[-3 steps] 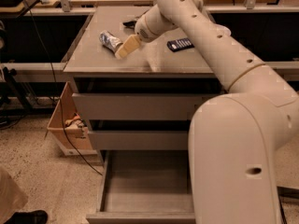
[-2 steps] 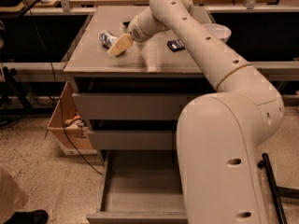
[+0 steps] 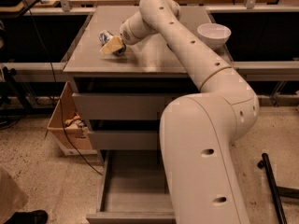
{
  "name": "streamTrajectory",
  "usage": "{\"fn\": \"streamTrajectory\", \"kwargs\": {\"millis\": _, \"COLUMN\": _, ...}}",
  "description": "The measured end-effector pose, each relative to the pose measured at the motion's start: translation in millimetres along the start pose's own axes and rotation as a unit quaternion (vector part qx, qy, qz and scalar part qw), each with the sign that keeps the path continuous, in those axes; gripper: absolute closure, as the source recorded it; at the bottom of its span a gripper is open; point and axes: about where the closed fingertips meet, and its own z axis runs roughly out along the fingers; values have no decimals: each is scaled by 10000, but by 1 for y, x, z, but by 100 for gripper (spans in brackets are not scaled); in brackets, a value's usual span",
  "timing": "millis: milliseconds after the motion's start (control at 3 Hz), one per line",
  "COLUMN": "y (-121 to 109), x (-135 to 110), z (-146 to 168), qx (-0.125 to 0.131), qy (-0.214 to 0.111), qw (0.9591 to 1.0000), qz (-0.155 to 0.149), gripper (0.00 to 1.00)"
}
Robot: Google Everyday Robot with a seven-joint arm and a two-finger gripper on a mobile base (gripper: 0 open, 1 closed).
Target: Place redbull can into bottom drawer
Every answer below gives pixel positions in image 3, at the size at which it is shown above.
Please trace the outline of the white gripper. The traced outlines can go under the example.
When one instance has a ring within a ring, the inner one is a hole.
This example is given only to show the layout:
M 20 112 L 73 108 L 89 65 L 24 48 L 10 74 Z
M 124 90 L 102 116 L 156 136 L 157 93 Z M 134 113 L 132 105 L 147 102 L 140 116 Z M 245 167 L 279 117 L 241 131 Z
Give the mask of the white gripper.
M 140 12 L 136 12 L 121 25 L 120 34 L 121 37 L 115 35 L 103 43 L 100 51 L 104 55 L 122 53 L 123 42 L 126 45 L 134 45 L 149 35 L 155 35 L 156 31 L 142 19 Z

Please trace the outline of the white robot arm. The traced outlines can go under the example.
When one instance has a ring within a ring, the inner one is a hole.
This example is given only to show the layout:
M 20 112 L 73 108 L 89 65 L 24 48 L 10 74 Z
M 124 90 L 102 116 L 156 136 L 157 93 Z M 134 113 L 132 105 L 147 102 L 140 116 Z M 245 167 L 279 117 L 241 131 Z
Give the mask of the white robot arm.
M 139 10 L 107 43 L 109 54 L 160 34 L 199 90 L 172 101 L 160 122 L 160 145 L 177 224 L 249 224 L 229 146 L 259 114 L 251 86 L 190 32 L 173 0 L 140 0 Z

